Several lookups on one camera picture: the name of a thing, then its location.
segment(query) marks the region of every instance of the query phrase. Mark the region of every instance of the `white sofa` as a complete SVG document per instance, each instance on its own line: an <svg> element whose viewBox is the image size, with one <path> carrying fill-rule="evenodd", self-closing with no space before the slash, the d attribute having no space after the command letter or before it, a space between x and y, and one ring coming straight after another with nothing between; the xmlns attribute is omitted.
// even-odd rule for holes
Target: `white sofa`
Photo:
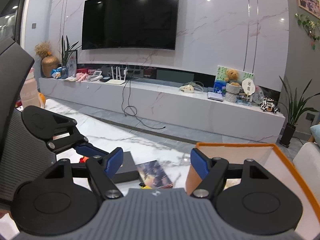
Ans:
<svg viewBox="0 0 320 240"><path fill-rule="evenodd" d="M310 190L320 202L320 147L314 142L305 143L293 164L303 177Z"/></svg>

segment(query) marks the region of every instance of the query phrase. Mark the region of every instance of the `black cable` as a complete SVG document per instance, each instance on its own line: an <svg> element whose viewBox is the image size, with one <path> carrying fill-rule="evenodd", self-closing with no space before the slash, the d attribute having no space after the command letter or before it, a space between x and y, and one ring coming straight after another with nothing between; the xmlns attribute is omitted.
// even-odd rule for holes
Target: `black cable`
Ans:
<svg viewBox="0 0 320 240"><path fill-rule="evenodd" d="M123 87L123 90L122 90L122 104L121 104L121 109L122 109L122 111L124 112L124 115L125 115L125 116L127 116L127 115L128 115L128 116L134 116L134 117L135 117L138 121L140 121L145 127L148 127L148 128L150 128L150 129L155 129L155 130L164 129L165 126L164 126L164 127L161 127L161 128L154 128L154 127L148 126L148 125L146 125L146 124L142 121L142 119L140 120L140 119L136 116L137 113L138 113L138 109L137 109L135 106L131 106L130 103L129 103L130 96L131 96L131 80L132 80L133 74L134 74L134 72L132 72L132 75L131 75L130 78L127 80L127 82L125 83L125 85L124 85L124 87ZM123 108L123 104L124 104L124 89L125 89L125 87L126 87L126 85L127 85L128 82L129 82L128 105L127 105L125 108ZM128 113L128 112L125 111L127 108L129 108L129 109L132 111L132 114L130 114L130 113Z"/></svg>
<svg viewBox="0 0 320 240"><path fill-rule="evenodd" d="M301 142L302 145L304 144L304 143L300 140L300 138L295 137L295 136L292 136L292 138L296 138L296 139L298 139L298 140Z"/></svg>

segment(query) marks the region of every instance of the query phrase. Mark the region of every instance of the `pink water bottle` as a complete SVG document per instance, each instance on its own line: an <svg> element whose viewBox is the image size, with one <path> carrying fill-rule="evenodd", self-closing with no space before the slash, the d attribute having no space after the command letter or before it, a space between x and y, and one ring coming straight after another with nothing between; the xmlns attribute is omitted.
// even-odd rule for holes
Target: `pink water bottle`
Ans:
<svg viewBox="0 0 320 240"><path fill-rule="evenodd" d="M38 106L43 108L43 104L39 98L37 81L33 71L34 69L31 68L20 91L20 98L23 108L26 108L27 106Z"/></svg>

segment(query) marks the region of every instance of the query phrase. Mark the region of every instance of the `yellow object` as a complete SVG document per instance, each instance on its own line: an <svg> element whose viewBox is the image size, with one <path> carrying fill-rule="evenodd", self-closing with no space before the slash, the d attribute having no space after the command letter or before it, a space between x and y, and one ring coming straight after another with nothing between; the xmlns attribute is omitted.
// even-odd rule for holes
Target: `yellow object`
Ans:
<svg viewBox="0 0 320 240"><path fill-rule="evenodd" d="M232 82L232 83L230 83L230 85L233 85L233 86L236 86L236 87L240 87L240 84L237 83L237 82Z"/></svg>
<svg viewBox="0 0 320 240"><path fill-rule="evenodd" d="M58 68L58 63L59 63L59 59L52 55L45 57L41 61L42 72L44 73L45 77L51 78L51 71L53 69Z"/></svg>
<svg viewBox="0 0 320 240"><path fill-rule="evenodd" d="M236 70L236 69L232 69L232 68L230 68L230 69L228 69L227 71L226 71L226 75L227 75L227 77L224 79L225 80L225 82L229 82L229 81L237 81L238 80L238 78L239 78L239 73L238 73L238 71Z"/></svg>
<svg viewBox="0 0 320 240"><path fill-rule="evenodd" d="M40 100L42 100L43 105L45 105L45 101L46 101L45 96L39 92L39 97L40 97Z"/></svg>

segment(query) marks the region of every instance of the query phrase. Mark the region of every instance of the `black box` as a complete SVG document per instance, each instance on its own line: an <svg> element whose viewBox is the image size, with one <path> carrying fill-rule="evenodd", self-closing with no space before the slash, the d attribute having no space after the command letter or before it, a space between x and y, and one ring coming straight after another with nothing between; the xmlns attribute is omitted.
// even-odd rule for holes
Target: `black box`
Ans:
<svg viewBox="0 0 320 240"><path fill-rule="evenodd" d="M111 180L113 183L121 183L139 178L139 172L137 171L131 152L124 152L123 163Z"/></svg>

